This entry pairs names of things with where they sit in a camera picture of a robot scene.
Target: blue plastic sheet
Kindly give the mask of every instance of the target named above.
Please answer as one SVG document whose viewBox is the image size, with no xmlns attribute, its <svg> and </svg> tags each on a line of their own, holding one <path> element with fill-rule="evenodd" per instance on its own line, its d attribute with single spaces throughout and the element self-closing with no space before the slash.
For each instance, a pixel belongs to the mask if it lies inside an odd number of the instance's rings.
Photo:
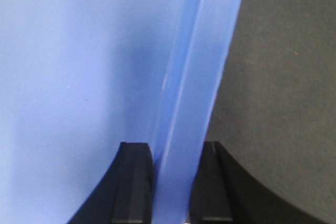
<svg viewBox="0 0 336 224">
<path fill-rule="evenodd" d="M 240 0 L 0 0 L 0 222 L 66 223 L 121 141 L 183 223 Z"/>
</svg>

